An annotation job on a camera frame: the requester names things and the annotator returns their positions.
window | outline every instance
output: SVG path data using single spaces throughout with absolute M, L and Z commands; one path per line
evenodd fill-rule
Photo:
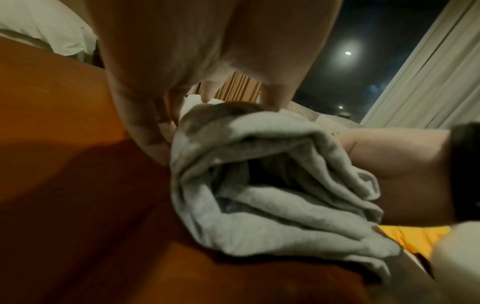
M 293 101 L 360 122 L 447 0 L 346 0 Z

yellow fabric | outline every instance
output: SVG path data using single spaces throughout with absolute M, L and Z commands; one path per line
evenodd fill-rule
M 411 253 L 420 253 L 427 259 L 430 258 L 433 245 L 444 235 L 450 232 L 450 227 L 400 227 L 378 226 L 386 235 L 397 241 L 405 250 Z

white curtain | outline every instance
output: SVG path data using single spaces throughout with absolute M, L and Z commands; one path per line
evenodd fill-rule
M 446 129 L 480 121 L 480 0 L 450 0 L 361 124 Z

folded towel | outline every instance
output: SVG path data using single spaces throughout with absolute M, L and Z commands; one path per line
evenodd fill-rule
M 316 124 L 259 105 L 187 99 L 171 156 L 171 201 L 194 239 L 233 256 L 315 256 L 389 277 L 400 246 L 372 230 L 375 177 Z

black sleeve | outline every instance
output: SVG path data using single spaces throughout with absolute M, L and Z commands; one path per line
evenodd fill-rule
M 452 128 L 450 184 L 459 221 L 480 220 L 480 123 Z

